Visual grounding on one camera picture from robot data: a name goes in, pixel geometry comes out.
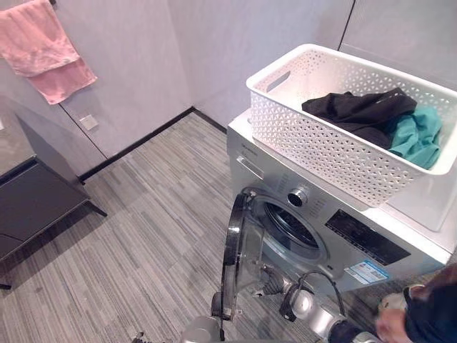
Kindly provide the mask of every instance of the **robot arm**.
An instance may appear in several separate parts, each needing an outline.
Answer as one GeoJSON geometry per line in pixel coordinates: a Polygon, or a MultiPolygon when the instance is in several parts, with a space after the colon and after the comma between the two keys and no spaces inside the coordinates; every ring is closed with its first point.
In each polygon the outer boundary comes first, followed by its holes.
{"type": "MultiPolygon", "coordinates": [[[[293,283],[290,279],[277,273],[274,269],[263,266],[269,275],[269,282],[263,289],[256,292],[257,297],[270,294],[284,294],[280,314],[293,322],[296,319],[304,321],[323,341],[328,343],[382,343],[370,332],[350,323],[345,316],[334,309],[319,304],[313,292],[293,283]]],[[[213,305],[220,303],[220,293],[213,298],[213,305]]],[[[213,315],[220,314],[220,309],[211,309],[213,315]]],[[[210,343],[224,340],[224,332],[215,317],[198,317],[187,326],[181,337],[181,343],[210,343]]],[[[246,340],[237,343],[281,343],[282,341],[246,340]]]]}
{"type": "MultiPolygon", "coordinates": [[[[296,318],[305,321],[309,328],[325,342],[381,343],[378,337],[370,332],[363,332],[339,312],[319,304],[315,296],[308,290],[292,289],[291,291],[293,294],[288,302],[291,313],[296,318]]],[[[280,312],[284,310],[284,307],[284,305],[281,306],[280,312]]]]}

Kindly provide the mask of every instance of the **basket handle hole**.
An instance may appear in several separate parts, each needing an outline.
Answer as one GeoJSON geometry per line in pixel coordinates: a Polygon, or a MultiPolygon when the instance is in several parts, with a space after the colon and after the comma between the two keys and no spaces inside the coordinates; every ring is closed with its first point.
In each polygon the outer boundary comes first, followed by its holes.
{"type": "Polygon", "coordinates": [[[285,74],[282,74],[279,78],[271,82],[267,87],[266,87],[266,92],[269,93],[273,89],[275,89],[277,86],[285,82],[285,80],[288,79],[288,77],[291,75],[291,71],[287,71],[285,74]]]}

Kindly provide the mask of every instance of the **human hand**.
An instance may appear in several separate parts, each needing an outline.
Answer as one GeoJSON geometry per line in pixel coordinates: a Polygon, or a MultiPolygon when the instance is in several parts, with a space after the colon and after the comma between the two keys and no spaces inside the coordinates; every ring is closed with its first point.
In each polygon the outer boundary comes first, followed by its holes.
{"type": "Polygon", "coordinates": [[[405,311],[385,309],[376,320],[376,331],[385,343],[413,343],[405,331],[405,311]]]}

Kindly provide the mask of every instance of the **dark gray cabinet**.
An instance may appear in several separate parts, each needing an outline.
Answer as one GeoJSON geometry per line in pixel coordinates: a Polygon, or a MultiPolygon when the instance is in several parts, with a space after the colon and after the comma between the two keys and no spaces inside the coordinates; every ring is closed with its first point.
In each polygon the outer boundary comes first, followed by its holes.
{"type": "Polygon", "coordinates": [[[0,261],[81,205],[106,216],[65,158],[12,109],[1,107],[0,123],[0,261]]]}

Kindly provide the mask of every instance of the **energy label sticker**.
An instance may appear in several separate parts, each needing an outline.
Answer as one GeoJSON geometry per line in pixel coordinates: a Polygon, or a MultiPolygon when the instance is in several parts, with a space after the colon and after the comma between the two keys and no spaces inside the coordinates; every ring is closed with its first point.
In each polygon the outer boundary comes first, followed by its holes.
{"type": "Polygon", "coordinates": [[[344,270],[362,284],[372,284],[389,278],[385,271],[368,260],[344,270]]]}

